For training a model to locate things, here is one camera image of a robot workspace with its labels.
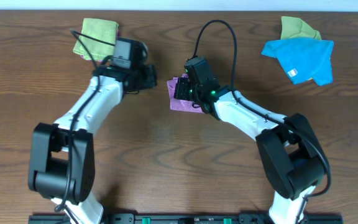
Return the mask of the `purple microfibre cloth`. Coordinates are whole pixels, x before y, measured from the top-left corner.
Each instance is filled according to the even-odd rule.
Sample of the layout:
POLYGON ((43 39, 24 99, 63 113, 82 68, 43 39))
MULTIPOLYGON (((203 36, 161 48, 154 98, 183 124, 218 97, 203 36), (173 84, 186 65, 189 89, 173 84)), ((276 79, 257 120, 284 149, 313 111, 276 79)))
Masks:
POLYGON ((170 99, 170 109, 174 111, 183 111, 191 113, 203 113, 198 105, 193 105, 192 101, 178 100, 174 98, 175 87, 178 83, 178 77, 173 77, 167 81, 168 95, 170 99))

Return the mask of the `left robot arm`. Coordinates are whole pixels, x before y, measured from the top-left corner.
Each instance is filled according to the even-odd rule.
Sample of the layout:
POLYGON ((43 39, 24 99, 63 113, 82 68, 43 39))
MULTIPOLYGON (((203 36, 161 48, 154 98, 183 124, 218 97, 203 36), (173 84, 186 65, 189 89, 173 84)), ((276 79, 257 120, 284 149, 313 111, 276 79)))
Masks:
POLYGON ((100 65, 74 106, 53 124, 33 132, 28 185, 57 206, 56 215, 31 215, 29 223, 101 223, 103 206, 92 191, 93 138, 124 95, 155 87, 151 64, 134 68, 100 65))

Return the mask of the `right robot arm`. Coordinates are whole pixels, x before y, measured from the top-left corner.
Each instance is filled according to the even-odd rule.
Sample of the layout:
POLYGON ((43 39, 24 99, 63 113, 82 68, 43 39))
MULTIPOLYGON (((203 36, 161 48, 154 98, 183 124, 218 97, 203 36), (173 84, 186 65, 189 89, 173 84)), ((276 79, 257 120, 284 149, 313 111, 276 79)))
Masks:
POLYGON ((318 196, 323 179, 331 185, 329 162, 308 120, 297 113, 287 117, 268 111, 215 79, 203 84, 187 77, 174 88, 178 100, 196 103, 204 113, 230 123, 252 138, 265 175, 275 191, 269 223, 341 223, 340 217, 305 214, 306 203, 318 196))

